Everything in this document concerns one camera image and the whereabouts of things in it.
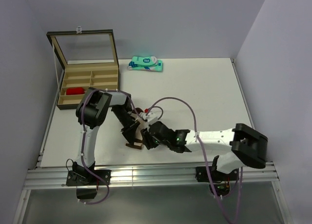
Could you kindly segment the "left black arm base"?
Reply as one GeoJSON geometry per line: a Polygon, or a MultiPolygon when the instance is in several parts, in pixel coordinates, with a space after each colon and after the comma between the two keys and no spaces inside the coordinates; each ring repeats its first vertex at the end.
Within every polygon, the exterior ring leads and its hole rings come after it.
{"type": "Polygon", "coordinates": [[[76,196],[78,199],[92,200],[96,197],[99,186],[109,184],[111,178],[111,170],[95,170],[94,173],[104,181],[89,173],[87,174],[87,178],[84,178],[75,174],[73,171],[69,171],[66,186],[76,187],[76,196]]]}

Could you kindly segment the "red sock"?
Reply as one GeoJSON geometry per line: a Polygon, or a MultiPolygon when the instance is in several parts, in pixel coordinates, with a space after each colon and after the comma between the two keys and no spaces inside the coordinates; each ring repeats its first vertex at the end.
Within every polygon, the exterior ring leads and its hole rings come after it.
{"type": "Polygon", "coordinates": [[[83,95],[85,93],[85,90],[83,87],[72,87],[66,89],[66,95],[83,95]]]}

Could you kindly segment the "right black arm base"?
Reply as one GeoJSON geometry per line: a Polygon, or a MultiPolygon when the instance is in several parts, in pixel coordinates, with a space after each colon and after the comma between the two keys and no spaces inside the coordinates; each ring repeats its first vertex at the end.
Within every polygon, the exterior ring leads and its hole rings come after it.
{"type": "MultiPolygon", "coordinates": [[[[198,166],[195,168],[195,179],[199,183],[209,183],[208,173],[205,166],[198,166]]],[[[217,171],[212,166],[209,167],[212,177],[213,185],[218,196],[226,196],[231,192],[230,182],[234,181],[234,186],[237,185],[239,180],[239,170],[235,169],[230,174],[224,174],[217,171]]]]}

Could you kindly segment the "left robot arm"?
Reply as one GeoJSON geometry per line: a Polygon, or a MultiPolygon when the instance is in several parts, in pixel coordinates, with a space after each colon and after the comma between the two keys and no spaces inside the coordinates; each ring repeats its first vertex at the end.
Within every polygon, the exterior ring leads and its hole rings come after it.
{"type": "Polygon", "coordinates": [[[95,178],[95,146],[100,126],[104,123],[108,110],[114,113],[122,124],[122,135],[129,144],[136,142],[136,130],[139,126],[131,112],[137,112],[132,96],[120,90],[101,90],[90,87],[76,109],[78,123],[82,126],[81,146],[74,162],[73,170],[79,166],[78,180],[91,184],[95,178]]]}

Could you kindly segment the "beige brown striped sock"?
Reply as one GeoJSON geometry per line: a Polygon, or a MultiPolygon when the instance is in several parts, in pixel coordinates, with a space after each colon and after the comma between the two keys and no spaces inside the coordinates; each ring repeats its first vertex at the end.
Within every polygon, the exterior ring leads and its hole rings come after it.
{"type": "Polygon", "coordinates": [[[141,134],[141,130],[144,127],[144,121],[138,117],[138,115],[133,110],[130,113],[130,117],[134,120],[131,126],[129,126],[126,130],[126,140],[125,145],[129,148],[142,150],[143,149],[143,137],[141,134]]]}

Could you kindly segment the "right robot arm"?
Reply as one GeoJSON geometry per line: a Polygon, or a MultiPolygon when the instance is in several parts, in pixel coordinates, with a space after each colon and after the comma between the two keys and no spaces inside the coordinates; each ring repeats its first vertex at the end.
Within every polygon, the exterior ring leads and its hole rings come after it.
{"type": "Polygon", "coordinates": [[[266,167],[268,138],[243,123],[220,131],[195,132],[189,129],[172,130],[157,121],[141,130],[143,144],[148,148],[163,145],[176,153],[222,151],[213,160],[211,175],[216,180],[240,167],[263,169],[266,167]]]}

